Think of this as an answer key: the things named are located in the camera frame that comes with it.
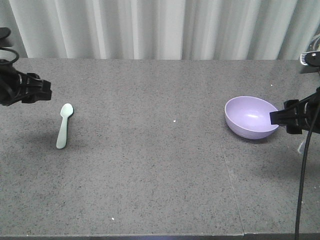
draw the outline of bowl rim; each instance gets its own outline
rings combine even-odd
[[[268,105],[272,106],[272,107],[274,108],[274,111],[278,111],[278,109],[277,109],[275,106],[273,106],[270,102],[268,102],[268,101],[266,101],[266,100],[263,100],[263,99],[261,99],[261,98],[258,98],[258,97],[255,97],[255,96],[236,96],[236,97],[234,97],[234,98],[231,98],[229,101],[227,101],[226,104],[225,104],[225,106],[224,106],[224,114],[225,114],[225,116],[226,116],[226,117],[228,118],[228,120],[230,120],[234,125],[236,125],[237,127],[241,128],[241,129],[243,129],[243,130],[246,130],[246,131],[249,131],[249,132],[252,132],[252,133],[269,133],[269,132],[272,132],[272,131],[276,130],[276,129],[279,127],[279,125],[271,124],[271,125],[274,125],[274,127],[273,127],[272,129],[268,130],[268,131],[253,131],[253,130],[250,130],[250,129],[248,129],[248,128],[245,128],[245,127],[243,127],[243,126],[240,126],[240,125],[236,124],[236,123],[229,117],[229,115],[228,115],[228,113],[227,113],[227,105],[228,105],[231,101],[233,101],[233,100],[235,100],[235,99],[239,99],[239,98],[252,98],[252,99],[257,99],[257,100],[259,100],[259,101],[265,102],[265,103],[267,103]]]

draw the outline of spoon handle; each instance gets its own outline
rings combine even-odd
[[[67,144],[67,125],[68,125],[68,118],[63,117],[58,138],[56,140],[57,149],[63,149]]]

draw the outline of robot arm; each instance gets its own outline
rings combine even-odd
[[[13,67],[19,55],[16,51],[5,48],[11,46],[7,41],[10,33],[9,28],[0,27],[0,50],[13,52],[16,55],[11,61],[0,59],[0,104],[9,106],[18,101],[31,104],[40,100],[51,100],[49,81],[40,79],[35,73],[23,73]]]
[[[319,68],[320,51],[302,53],[300,63],[304,66]],[[285,126],[288,134],[302,134],[302,130],[309,131],[319,103],[320,87],[305,99],[288,100],[284,102],[283,110],[270,112],[271,124]],[[317,117],[312,131],[320,134],[320,116]]]

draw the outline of plastic bowl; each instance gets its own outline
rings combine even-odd
[[[246,139],[263,139],[279,126],[271,125],[270,112],[278,111],[271,103],[253,96],[230,99],[224,107],[225,121],[237,135]]]

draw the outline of light green spoon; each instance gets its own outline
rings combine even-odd
[[[60,115],[62,117],[62,123],[60,127],[60,131],[58,134],[58,138],[56,140],[56,148],[63,149],[67,144],[67,126],[68,126],[68,118],[74,113],[74,108],[70,103],[66,103],[61,108]]]

